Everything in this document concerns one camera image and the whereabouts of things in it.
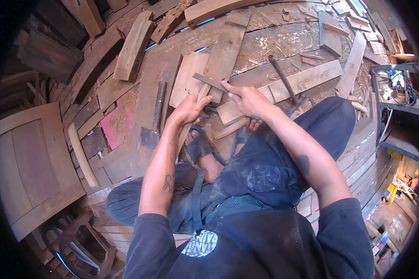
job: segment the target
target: dark jeans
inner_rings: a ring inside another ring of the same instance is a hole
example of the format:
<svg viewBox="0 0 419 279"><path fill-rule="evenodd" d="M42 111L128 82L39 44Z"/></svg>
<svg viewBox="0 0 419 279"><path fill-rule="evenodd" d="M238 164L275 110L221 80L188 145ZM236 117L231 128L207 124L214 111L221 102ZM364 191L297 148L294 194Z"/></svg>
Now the dark jeans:
<svg viewBox="0 0 419 279"><path fill-rule="evenodd" d="M355 124L355 111L343 98L326 98L295 119L337 160L346 148ZM188 163L176 165L175 187L168 211L171 230L193 234L191 191L197 171ZM107 197L106 210L113 219L134 225L138 215L142 178L116 187ZM201 189L202 220L232 196L250 195L274 209L291 207L309 188L280 139L262 123L245 146L211 184Z"/></svg>

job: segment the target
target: door panel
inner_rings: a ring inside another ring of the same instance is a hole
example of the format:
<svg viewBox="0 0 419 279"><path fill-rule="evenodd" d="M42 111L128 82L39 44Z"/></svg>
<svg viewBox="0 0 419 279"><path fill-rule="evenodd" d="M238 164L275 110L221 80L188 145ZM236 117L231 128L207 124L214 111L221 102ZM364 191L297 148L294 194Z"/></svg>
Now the door panel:
<svg viewBox="0 0 419 279"><path fill-rule="evenodd" d="M54 175L40 119L12 130L14 154L26 194L33 207L61 191Z"/></svg>

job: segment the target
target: person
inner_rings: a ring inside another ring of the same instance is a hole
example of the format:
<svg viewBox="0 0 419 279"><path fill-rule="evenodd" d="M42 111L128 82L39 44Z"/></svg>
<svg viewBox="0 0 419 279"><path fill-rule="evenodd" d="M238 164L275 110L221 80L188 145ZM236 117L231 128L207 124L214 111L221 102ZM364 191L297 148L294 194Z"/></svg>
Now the person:
<svg viewBox="0 0 419 279"><path fill-rule="evenodd" d="M189 94L168 118L144 178L107 197L109 215L134 227L123 277L372 278L360 202L335 162L354 128L352 105L329 97L292 121L256 89L223 86L250 120L228 164L197 126L184 147L200 170L175 164L181 127L211 102ZM309 187L318 195L317 235L295 209ZM176 248L173 233L192 238Z"/></svg>

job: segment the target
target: sandal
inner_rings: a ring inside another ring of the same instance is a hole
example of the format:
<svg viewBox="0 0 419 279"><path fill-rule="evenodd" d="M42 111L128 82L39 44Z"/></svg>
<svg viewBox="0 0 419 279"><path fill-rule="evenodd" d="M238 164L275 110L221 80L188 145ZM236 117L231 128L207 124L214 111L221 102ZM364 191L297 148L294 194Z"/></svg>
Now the sandal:
<svg viewBox="0 0 419 279"><path fill-rule="evenodd" d="M183 147L186 153L188 153L188 155L191 157L193 163L196 164L200 158L212 153L214 155L214 158L218 160L220 164L226 166L225 160L222 158L222 156L220 156L219 152L217 152L217 150L211 144L209 139L206 137L205 132L197 125L192 125L189 132L192 132L193 130L198 131L200 135L197 136L188 145L185 145L185 143L183 143Z"/></svg>
<svg viewBox="0 0 419 279"><path fill-rule="evenodd" d="M233 141L233 147L231 148L230 160L235 157L236 146L241 143L247 143L248 139L254 133L248 126L242 126L236 130L235 140Z"/></svg>

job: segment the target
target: strap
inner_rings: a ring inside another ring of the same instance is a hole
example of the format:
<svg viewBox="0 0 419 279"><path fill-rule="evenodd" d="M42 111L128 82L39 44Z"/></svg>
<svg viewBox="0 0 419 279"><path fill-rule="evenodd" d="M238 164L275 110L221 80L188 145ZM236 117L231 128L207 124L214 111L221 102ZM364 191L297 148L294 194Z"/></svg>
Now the strap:
<svg viewBox="0 0 419 279"><path fill-rule="evenodd" d="M200 214L200 195L202 192L203 179L205 178L206 169L198 171L196 182L194 183L193 192L191 193L191 212L193 213L193 228L197 235L203 229L202 216Z"/></svg>

